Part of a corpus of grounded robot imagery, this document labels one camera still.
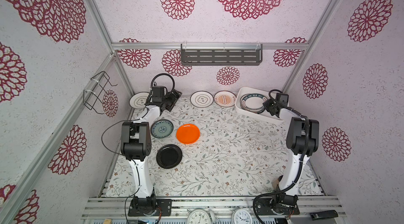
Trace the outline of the green rim plate back row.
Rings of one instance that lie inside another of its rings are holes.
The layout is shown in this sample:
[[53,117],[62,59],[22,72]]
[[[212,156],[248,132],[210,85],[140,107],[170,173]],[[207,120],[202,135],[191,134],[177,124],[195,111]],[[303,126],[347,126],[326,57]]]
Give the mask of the green rim plate back row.
[[259,93],[248,93],[241,97],[241,107],[249,112],[260,114],[265,111],[263,103],[268,98],[265,95]]

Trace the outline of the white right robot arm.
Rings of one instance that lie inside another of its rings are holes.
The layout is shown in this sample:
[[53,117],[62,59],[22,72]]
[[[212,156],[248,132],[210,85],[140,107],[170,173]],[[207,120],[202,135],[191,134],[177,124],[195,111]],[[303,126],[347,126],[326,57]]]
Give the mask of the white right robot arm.
[[289,96],[286,93],[273,89],[268,94],[269,100],[263,105],[271,115],[280,117],[283,111],[292,113],[286,138],[288,163],[285,173],[275,180],[275,191],[254,198],[252,209],[256,218],[259,218],[259,204],[263,202],[269,203],[271,211],[276,215],[291,216],[295,213],[302,172],[319,147],[319,122],[289,107]]

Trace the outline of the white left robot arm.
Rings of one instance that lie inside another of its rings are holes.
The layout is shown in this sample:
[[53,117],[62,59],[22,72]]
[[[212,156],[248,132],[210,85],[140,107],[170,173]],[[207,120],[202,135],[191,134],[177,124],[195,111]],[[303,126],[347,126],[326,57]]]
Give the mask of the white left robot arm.
[[164,214],[149,175],[148,156],[152,150],[150,126],[163,111],[171,111],[181,95],[175,88],[166,93],[163,86],[152,87],[144,110],[137,118],[122,124],[121,154],[128,160],[135,182],[135,192],[130,195],[129,216],[161,217]]

